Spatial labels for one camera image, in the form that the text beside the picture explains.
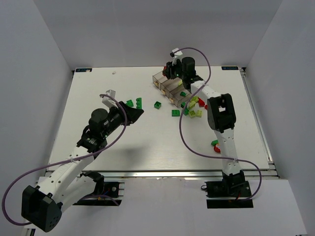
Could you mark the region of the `red yellow green lego stack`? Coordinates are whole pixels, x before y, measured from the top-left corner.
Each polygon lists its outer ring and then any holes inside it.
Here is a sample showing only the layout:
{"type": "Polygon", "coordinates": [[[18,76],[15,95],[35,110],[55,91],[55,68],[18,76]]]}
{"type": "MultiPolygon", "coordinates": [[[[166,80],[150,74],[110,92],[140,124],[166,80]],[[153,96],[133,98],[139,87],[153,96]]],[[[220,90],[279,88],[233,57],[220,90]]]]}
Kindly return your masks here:
{"type": "Polygon", "coordinates": [[[142,98],[136,98],[136,109],[142,109],[142,98]]]}

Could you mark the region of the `red lego brick stack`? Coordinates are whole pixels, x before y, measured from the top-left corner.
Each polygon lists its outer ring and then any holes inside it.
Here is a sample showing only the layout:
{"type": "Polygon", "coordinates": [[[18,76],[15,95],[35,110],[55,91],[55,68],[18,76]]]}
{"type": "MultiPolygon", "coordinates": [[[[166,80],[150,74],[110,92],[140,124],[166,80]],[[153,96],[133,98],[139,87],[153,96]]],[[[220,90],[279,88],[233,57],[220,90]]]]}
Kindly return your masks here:
{"type": "Polygon", "coordinates": [[[165,67],[163,68],[162,74],[163,74],[165,77],[167,77],[167,75],[168,75],[168,67],[167,67],[167,66],[165,66],[165,67]]]}

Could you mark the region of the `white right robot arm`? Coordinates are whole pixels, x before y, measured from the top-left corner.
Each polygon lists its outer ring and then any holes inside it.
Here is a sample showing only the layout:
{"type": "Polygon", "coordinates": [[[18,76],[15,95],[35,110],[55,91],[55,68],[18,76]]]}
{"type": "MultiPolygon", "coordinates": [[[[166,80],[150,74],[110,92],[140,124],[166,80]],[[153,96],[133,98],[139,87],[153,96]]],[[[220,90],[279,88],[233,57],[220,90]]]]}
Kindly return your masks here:
{"type": "Polygon", "coordinates": [[[192,57],[167,62],[162,74],[168,79],[180,78],[186,90],[206,103],[207,121],[217,137],[223,157],[223,190],[230,196],[239,194],[241,187],[245,184],[245,176],[239,164],[234,143],[236,114],[231,95],[221,94],[210,88],[197,75],[195,60],[192,57]]]}

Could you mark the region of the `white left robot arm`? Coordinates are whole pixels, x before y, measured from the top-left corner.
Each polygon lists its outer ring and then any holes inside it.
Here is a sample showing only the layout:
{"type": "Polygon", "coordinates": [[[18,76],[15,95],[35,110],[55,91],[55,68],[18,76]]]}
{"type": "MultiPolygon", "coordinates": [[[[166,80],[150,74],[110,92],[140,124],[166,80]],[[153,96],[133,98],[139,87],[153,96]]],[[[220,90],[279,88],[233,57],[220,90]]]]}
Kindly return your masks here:
{"type": "Polygon", "coordinates": [[[101,195],[104,177],[95,171],[83,172],[107,146],[107,137],[121,125],[135,123],[142,109],[119,102],[108,111],[99,108],[92,112],[81,139],[69,157],[37,186],[28,186],[22,194],[22,217],[44,232],[53,230],[62,213],[87,195],[101,195]]]}

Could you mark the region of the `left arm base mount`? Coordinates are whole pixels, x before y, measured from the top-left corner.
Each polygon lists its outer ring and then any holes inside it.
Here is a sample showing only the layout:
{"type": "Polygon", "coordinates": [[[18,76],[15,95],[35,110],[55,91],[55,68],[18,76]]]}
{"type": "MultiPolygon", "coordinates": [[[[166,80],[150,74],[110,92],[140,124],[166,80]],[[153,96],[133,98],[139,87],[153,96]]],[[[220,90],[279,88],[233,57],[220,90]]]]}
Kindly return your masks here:
{"type": "Polygon", "coordinates": [[[124,196],[125,183],[119,181],[103,181],[93,188],[93,192],[82,197],[74,206],[118,207],[124,196]]]}

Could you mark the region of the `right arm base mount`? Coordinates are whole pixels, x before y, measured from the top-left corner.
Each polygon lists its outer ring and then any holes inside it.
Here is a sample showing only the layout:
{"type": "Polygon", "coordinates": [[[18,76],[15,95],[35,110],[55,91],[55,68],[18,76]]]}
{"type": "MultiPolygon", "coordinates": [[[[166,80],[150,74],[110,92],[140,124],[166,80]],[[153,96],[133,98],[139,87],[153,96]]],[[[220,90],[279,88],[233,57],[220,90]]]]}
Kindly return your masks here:
{"type": "Polygon", "coordinates": [[[241,209],[253,208],[252,199],[244,200],[252,195],[248,181],[236,190],[228,192],[222,181],[208,181],[201,187],[206,193],[207,209],[241,209]]]}

